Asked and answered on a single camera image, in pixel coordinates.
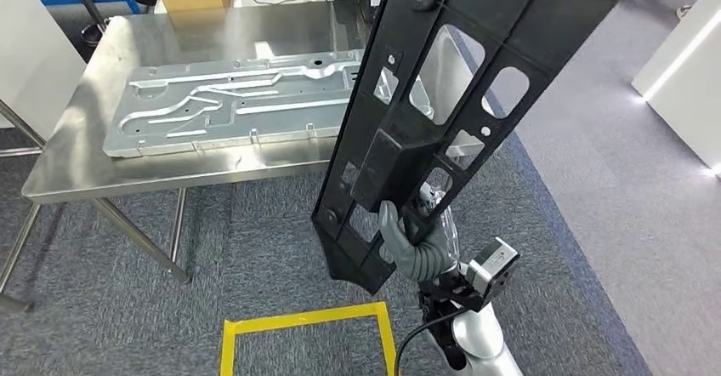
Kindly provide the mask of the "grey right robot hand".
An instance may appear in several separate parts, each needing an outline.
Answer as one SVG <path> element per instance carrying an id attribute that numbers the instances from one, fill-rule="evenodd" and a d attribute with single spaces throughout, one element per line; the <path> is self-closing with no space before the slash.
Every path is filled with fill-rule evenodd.
<path id="1" fill-rule="evenodd" d="M 443 218 L 440 218 L 440 223 L 435 224 L 434 230 L 416 245 L 409 242 L 406 236 L 407 228 L 403 227 L 400 221 L 395 204 L 390 200 L 381 201 L 378 212 L 379 230 L 390 258 L 408 278 L 415 278 L 417 281 L 432 278 L 456 264 L 458 252 L 452 253 L 449 244 L 456 248 L 457 236 L 455 242 L 449 242 L 447 224 L 443 222 Z"/>

